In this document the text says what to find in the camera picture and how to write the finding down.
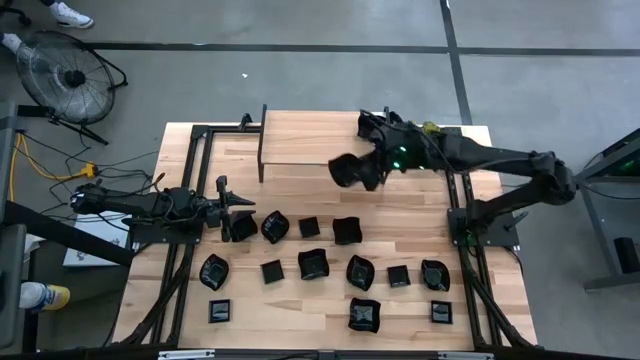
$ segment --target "white paper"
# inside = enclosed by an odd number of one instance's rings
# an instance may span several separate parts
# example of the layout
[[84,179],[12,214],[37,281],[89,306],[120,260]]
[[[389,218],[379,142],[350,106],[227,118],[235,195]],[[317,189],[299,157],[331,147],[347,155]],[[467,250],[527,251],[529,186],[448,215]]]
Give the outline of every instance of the white paper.
[[[127,215],[121,219],[118,219],[117,216],[124,215],[121,213],[113,212],[113,211],[104,211],[100,215],[102,217],[109,220],[110,223],[119,226],[121,228],[128,229],[129,227],[122,223],[122,220],[130,218],[131,215]],[[127,231],[123,231],[120,229],[116,229],[115,227],[107,224],[105,221],[97,221],[97,222],[78,222],[77,220],[82,219],[97,219],[98,216],[95,214],[89,215],[78,215],[76,218],[75,228],[78,230],[85,231],[91,235],[97,236],[105,241],[109,241],[112,244],[116,244],[122,248],[124,248],[127,244]],[[99,257],[95,257],[93,255],[87,255],[78,250],[67,249],[67,254],[64,257],[64,266],[113,266],[117,265],[112,263],[111,261],[107,261],[101,259]]]

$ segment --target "plastic bottle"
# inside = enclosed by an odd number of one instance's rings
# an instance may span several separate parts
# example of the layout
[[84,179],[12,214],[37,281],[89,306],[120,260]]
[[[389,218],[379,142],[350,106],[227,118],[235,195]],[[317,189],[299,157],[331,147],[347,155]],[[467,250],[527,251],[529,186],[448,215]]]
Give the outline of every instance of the plastic bottle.
[[62,309],[71,298],[64,286],[24,282],[20,287],[20,308],[31,310]]

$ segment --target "fan grille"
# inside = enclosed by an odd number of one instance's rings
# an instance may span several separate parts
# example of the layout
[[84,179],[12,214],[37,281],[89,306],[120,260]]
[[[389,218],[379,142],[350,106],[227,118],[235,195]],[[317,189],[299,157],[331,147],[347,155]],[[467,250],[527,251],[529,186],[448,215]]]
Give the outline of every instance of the fan grille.
[[106,64],[80,40],[55,31],[32,33],[18,49],[22,85],[56,119],[96,123],[115,101],[113,77]]

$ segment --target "small black box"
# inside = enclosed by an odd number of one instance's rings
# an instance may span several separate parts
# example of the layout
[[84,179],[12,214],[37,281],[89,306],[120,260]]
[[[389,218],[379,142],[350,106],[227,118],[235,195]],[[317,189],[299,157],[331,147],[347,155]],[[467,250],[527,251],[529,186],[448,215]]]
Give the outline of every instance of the small black box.
[[265,284],[271,284],[272,282],[284,279],[280,260],[262,264],[260,267],[262,268],[262,277],[264,278]]
[[315,216],[298,220],[298,225],[300,226],[300,235],[303,238],[320,234],[320,225],[318,225],[318,218]]
[[411,285],[407,265],[389,267],[387,268],[387,274],[389,276],[389,286],[391,287]]
[[231,300],[209,301],[209,324],[231,320]]
[[447,301],[431,300],[431,322],[453,324],[453,309]]

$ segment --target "yellow cable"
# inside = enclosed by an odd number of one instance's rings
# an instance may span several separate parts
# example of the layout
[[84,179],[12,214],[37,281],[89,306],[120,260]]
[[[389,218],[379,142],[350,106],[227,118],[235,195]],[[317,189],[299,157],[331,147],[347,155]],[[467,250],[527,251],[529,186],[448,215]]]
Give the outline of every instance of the yellow cable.
[[38,174],[40,174],[41,176],[47,179],[62,181],[62,180],[80,178],[83,176],[86,176],[89,179],[92,179],[96,177],[98,174],[98,168],[92,162],[87,163],[87,165],[80,172],[73,175],[55,176],[55,175],[46,174],[40,169],[40,167],[31,158],[31,154],[29,153],[29,145],[27,145],[27,139],[24,137],[24,135],[18,134],[18,141],[16,142],[15,148],[13,149],[13,155],[11,155],[11,167],[9,170],[9,200],[11,201],[14,201],[15,199],[13,183],[14,183],[14,175],[15,175],[15,167],[16,167],[16,158],[18,157],[18,149],[20,149],[20,145],[23,143],[24,143],[24,153],[25,155],[27,155],[27,160],[29,160],[29,164],[31,164],[31,167],[33,167],[33,169]]
[[27,139],[24,138],[24,136],[22,134],[18,134],[18,136],[20,137],[20,139],[22,140],[22,142],[24,143],[24,152],[25,154],[27,154],[27,160],[29,160],[29,163],[31,164],[31,167],[33,167],[33,169],[40,174],[41,176],[47,178],[47,179],[51,179],[51,180],[69,180],[71,178],[74,177],[79,177],[79,176],[83,176],[85,173],[83,171],[73,174],[73,175],[67,175],[67,176],[55,176],[55,175],[49,175],[44,173],[40,167],[33,162],[33,159],[31,159],[31,154],[29,154],[29,145],[27,145]]
[[[20,148],[20,144],[22,143],[22,135],[18,134],[18,142],[16,143],[16,148]],[[13,149],[13,155],[11,156],[11,170],[9,171],[9,200],[13,201],[15,198],[15,194],[13,192],[13,174],[15,173],[14,169],[16,167],[16,158],[18,157],[18,150]]]

